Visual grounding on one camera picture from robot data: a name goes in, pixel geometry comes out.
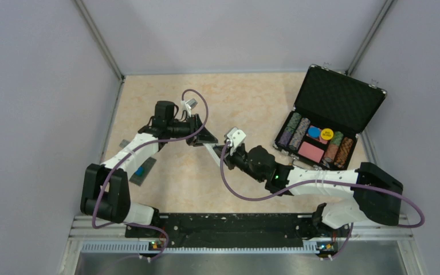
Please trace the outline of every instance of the black mounting plate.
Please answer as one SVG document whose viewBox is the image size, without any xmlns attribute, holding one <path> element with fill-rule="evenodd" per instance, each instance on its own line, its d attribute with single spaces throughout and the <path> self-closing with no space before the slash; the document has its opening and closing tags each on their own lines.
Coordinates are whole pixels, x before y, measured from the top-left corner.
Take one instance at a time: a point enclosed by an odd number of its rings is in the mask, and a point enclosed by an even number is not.
<svg viewBox="0 0 440 275">
<path fill-rule="evenodd" d="M 158 226 L 176 248 L 297 248 L 303 240 L 331 237 L 312 222 L 312 213 L 161 213 Z M 346 237 L 341 227 L 337 236 Z M 126 238 L 160 237 L 156 230 L 128 227 Z"/>
</svg>

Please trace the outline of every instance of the poker chip stack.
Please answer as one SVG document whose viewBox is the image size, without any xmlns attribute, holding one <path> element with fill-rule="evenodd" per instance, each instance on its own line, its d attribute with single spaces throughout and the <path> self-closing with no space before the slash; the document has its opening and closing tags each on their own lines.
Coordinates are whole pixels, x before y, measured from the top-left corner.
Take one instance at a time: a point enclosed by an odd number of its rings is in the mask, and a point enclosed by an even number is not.
<svg viewBox="0 0 440 275">
<path fill-rule="evenodd" d="M 301 115 L 299 113 L 294 113 L 291 119 L 288 122 L 288 125 L 284 129 L 284 132 L 279 139 L 279 144 L 283 146 L 287 146 L 294 132 L 296 131 L 296 127 L 301 120 Z"/>
<path fill-rule="evenodd" d="M 348 154 L 353 146 L 353 140 L 345 137 L 341 142 L 340 149 L 335 158 L 335 165 L 338 168 L 343 168 L 348 159 Z"/>
<path fill-rule="evenodd" d="M 333 138 L 329 142 L 328 149 L 323 156 L 323 160 L 327 163 L 332 163 L 335 159 L 338 148 L 340 148 L 341 140 L 343 140 L 343 134 L 341 132 L 335 132 Z"/>
<path fill-rule="evenodd" d="M 294 132 L 293 138 L 291 139 L 291 142 L 289 143 L 289 149 L 291 150 L 297 150 L 299 148 L 299 145 L 301 144 L 301 141 L 304 137 L 304 134 L 306 133 L 306 130 L 308 129 L 311 121 L 307 119 L 306 117 L 301 119 L 301 122 L 299 123 L 298 127 L 296 128 L 296 131 Z"/>
</svg>

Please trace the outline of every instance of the blue object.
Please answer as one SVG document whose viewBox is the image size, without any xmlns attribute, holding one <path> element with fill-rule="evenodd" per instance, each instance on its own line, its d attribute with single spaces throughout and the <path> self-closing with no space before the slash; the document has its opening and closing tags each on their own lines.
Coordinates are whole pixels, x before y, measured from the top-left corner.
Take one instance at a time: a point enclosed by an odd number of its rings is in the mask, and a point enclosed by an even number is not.
<svg viewBox="0 0 440 275">
<path fill-rule="evenodd" d="M 139 169 L 134 173 L 138 176 L 142 176 L 144 173 L 144 168 L 143 167 L 139 167 Z"/>
<path fill-rule="evenodd" d="M 308 135 L 314 139 L 317 139 L 321 135 L 321 130 L 316 127 L 310 127 L 308 130 Z"/>
</svg>

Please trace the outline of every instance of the poker chip case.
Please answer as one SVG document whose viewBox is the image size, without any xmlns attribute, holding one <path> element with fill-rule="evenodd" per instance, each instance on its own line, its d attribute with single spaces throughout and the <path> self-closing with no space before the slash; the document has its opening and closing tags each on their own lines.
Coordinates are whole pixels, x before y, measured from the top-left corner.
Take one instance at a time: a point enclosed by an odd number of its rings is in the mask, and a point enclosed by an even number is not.
<svg viewBox="0 0 440 275">
<path fill-rule="evenodd" d="M 314 167 L 346 170 L 359 133 L 365 129 L 386 96 L 385 90 L 374 85 L 311 65 L 294 108 L 282 125 L 273 147 Z M 309 136 L 306 123 L 309 123 L 309 128 L 333 130 L 336 139 L 331 142 Z M 320 160 L 319 149 L 323 150 Z"/>
</svg>

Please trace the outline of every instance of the case lid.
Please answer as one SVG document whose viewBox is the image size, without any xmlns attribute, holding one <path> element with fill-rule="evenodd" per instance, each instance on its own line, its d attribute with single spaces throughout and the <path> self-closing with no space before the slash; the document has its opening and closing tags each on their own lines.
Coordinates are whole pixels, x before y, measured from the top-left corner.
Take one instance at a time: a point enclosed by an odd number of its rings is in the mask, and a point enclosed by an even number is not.
<svg viewBox="0 0 440 275">
<path fill-rule="evenodd" d="M 311 65 L 294 106 L 309 116 L 360 133 L 387 96 L 383 89 L 344 74 Z"/>
</svg>

